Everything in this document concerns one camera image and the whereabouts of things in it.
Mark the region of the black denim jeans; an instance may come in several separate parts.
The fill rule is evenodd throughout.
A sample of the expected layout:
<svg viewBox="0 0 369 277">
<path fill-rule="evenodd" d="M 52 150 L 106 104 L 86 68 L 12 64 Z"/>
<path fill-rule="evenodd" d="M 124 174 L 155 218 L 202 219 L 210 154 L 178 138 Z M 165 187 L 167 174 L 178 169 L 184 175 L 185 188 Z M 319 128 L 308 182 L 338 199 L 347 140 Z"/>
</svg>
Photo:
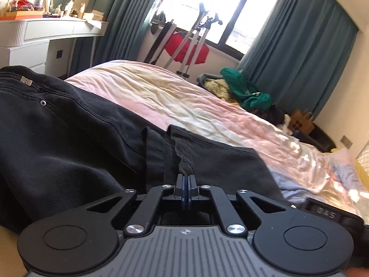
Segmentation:
<svg viewBox="0 0 369 277">
<path fill-rule="evenodd" d="M 34 221 L 178 175 L 228 194 L 281 191 L 251 148 L 171 125 L 162 130 L 93 93 L 24 66 L 1 69 L 1 226 Z"/>
</svg>

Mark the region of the pink quilted bed cover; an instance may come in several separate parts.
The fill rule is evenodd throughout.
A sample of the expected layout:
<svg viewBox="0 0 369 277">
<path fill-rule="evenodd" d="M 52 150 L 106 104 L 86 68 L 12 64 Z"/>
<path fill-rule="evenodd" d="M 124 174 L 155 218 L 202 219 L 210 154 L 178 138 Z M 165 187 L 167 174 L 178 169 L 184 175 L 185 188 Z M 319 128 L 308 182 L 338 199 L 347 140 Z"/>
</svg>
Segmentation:
<svg viewBox="0 0 369 277">
<path fill-rule="evenodd" d="M 368 189 L 346 149 L 322 153 L 151 64 L 110 61 L 69 77 L 68 83 L 115 102 L 162 129 L 174 124 L 211 140 L 253 148 L 288 201 L 300 204 L 314 198 L 368 220 Z"/>
</svg>

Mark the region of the black leather sofa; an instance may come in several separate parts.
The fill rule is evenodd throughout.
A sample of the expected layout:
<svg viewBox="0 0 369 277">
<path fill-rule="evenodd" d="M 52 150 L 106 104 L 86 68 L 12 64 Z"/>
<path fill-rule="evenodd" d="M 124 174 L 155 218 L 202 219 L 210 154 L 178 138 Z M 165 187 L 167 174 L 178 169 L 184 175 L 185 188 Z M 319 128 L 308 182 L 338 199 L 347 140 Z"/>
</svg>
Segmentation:
<svg viewBox="0 0 369 277">
<path fill-rule="evenodd" d="M 309 134 L 296 129 L 292 136 L 299 139 L 302 143 L 316 147 L 320 152 L 330 153 L 332 149 L 336 148 L 335 142 L 319 126 L 313 125 L 314 129 Z"/>
</svg>

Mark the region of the yellow garment on pile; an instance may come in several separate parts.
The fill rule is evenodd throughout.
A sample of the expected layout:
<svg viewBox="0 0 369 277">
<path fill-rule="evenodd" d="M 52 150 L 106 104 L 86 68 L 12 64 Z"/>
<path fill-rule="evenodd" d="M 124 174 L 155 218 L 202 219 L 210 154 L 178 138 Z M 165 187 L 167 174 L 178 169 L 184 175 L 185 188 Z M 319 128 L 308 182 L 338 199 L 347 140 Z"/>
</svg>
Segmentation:
<svg viewBox="0 0 369 277">
<path fill-rule="evenodd" d="M 207 91 L 209 91 L 222 101 L 228 102 L 233 105 L 238 105 L 238 102 L 235 100 L 234 94 L 231 92 L 229 85 L 224 79 L 206 78 L 203 86 Z"/>
</svg>

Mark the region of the green garment on pile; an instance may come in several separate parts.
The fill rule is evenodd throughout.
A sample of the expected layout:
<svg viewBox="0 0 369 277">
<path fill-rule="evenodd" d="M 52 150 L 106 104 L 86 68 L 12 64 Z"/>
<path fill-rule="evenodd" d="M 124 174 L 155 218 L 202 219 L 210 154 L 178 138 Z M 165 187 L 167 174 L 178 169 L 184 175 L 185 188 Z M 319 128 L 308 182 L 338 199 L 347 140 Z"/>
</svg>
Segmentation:
<svg viewBox="0 0 369 277">
<path fill-rule="evenodd" d="M 235 100 L 246 111 L 265 111 L 273 104 L 269 94 L 261 92 L 239 71 L 231 68 L 223 68 L 220 74 L 226 81 Z"/>
</svg>

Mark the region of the brown paper bag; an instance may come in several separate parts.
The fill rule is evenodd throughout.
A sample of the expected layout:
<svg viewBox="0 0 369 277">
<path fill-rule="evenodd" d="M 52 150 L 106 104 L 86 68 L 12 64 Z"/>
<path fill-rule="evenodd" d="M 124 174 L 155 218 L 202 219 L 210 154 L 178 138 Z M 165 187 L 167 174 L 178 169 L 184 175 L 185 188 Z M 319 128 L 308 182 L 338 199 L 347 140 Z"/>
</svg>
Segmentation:
<svg viewBox="0 0 369 277">
<path fill-rule="evenodd" d="M 310 111 L 301 112 L 299 109 L 296 109 L 291 116 L 288 127 L 292 131 L 299 130 L 305 134 L 310 134 L 315 128 L 313 113 Z"/>
</svg>

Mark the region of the red cloth on rack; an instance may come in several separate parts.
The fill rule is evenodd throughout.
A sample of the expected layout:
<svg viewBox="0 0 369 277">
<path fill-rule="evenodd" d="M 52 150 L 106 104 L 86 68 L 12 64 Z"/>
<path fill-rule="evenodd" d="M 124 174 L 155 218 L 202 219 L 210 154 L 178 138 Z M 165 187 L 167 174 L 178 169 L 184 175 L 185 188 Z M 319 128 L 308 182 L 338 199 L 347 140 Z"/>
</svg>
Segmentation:
<svg viewBox="0 0 369 277">
<path fill-rule="evenodd" d="M 168 42 L 166 43 L 164 49 L 170 56 L 172 56 L 184 38 L 185 36 L 183 33 L 173 33 L 171 37 L 169 38 Z M 175 62 L 180 62 L 180 63 L 183 62 L 185 55 L 188 51 L 188 48 L 190 47 L 190 42 L 191 41 L 188 40 L 188 42 L 182 47 L 181 51 L 177 54 L 177 56 L 174 59 Z M 186 62 L 186 65 L 190 64 L 190 61 L 192 60 L 194 56 L 194 52 L 196 48 L 197 48 L 197 44 L 195 44 L 194 47 L 192 48 L 189 58 Z M 209 54 L 209 47 L 206 44 L 203 44 L 203 46 L 201 47 L 199 51 L 199 55 L 195 61 L 195 64 L 205 63 L 208 57 L 208 54 Z"/>
</svg>

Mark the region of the right teal curtain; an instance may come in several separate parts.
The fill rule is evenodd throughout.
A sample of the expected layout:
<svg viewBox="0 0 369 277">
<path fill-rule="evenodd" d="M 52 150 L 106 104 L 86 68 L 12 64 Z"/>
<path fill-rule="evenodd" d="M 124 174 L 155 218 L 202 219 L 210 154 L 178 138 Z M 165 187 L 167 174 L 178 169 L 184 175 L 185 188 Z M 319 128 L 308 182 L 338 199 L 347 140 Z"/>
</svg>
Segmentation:
<svg viewBox="0 0 369 277">
<path fill-rule="evenodd" d="M 317 116 L 349 60 L 358 27 L 336 0 L 277 0 L 236 68 L 287 113 Z"/>
</svg>

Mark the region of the teal curtain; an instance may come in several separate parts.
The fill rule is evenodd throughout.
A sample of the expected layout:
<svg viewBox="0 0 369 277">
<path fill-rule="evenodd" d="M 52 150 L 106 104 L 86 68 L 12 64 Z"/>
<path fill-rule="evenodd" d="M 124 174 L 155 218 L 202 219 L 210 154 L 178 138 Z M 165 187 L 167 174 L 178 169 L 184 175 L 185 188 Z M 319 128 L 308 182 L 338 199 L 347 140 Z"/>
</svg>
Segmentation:
<svg viewBox="0 0 369 277">
<path fill-rule="evenodd" d="M 89 0 L 87 10 L 104 13 L 105 35 L 74 45 L 68 76 L 116 59 L 135 61 L 154 12 L 156 0 Z"/>
<path fill-rule="evenodd" d="M 358 27 L 336 0 L 277 0 L 236 68 L 287 113 L 317 116 L 349 60 Z"/>
</svg>

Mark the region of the dark framed window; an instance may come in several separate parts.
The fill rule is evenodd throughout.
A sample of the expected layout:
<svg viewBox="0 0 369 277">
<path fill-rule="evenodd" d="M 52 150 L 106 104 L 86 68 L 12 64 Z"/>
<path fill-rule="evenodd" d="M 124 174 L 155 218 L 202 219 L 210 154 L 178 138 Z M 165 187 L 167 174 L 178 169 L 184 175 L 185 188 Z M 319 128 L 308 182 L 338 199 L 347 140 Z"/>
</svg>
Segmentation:
<svg viewBox="0 0 369 277">
<path fill-rule="evenodd" d="M 156 0 L 154 6 L 164 22 L 173 22 L 181 36 L 190 30 L 204 5 L 207 18 L 217 16 L 206 44 L 241 59 L 251 47 L 277 0 Z"/>
</svg>

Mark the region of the left teal curtain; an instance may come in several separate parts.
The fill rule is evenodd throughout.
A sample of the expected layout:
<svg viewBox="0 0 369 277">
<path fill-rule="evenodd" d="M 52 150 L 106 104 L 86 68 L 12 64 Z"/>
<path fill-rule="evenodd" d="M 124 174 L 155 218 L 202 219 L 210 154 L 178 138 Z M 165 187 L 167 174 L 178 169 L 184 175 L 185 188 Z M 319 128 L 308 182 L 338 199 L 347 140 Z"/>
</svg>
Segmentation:
<svg viewBox="0 0 369 277">
<path fill-rule="evenodd" d="M 68 76 L 116 59 L 135 61 L 154 12 L 156 0 L 89 0 L 87 10 L 104 13 L 105 35 L 74 45 Z"/>
</svg>

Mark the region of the white dressing table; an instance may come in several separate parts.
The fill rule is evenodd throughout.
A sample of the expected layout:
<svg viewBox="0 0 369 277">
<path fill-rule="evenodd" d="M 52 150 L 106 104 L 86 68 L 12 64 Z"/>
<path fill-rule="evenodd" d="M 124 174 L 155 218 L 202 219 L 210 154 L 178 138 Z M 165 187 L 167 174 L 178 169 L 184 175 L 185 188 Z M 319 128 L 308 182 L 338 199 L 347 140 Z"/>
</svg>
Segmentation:
<svg viewBox="0 0 369 277">
<path fill-rule="evenodd" d="M 51 41 L 104 36 L 107 22 L 76 18 L 1 21 L 1 67 L 25 66 L 41 74 L 68 74 L 71 48 Z"/>
</svg>

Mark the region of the orange flat box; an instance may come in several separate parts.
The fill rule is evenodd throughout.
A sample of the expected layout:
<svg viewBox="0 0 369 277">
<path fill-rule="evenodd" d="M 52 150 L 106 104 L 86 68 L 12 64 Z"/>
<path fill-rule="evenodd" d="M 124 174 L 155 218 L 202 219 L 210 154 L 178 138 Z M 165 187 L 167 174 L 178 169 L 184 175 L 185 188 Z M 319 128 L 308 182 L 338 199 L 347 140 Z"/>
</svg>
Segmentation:
<svg viewBox="0 0 369 277">
<path fill-rule="evenodd" d="M 39 19 L 42 18 L 44 11 L 14 11 L 6 12 L 0 17 L 1 21 L 17 21 L 25 19 Z"/>
</svg>

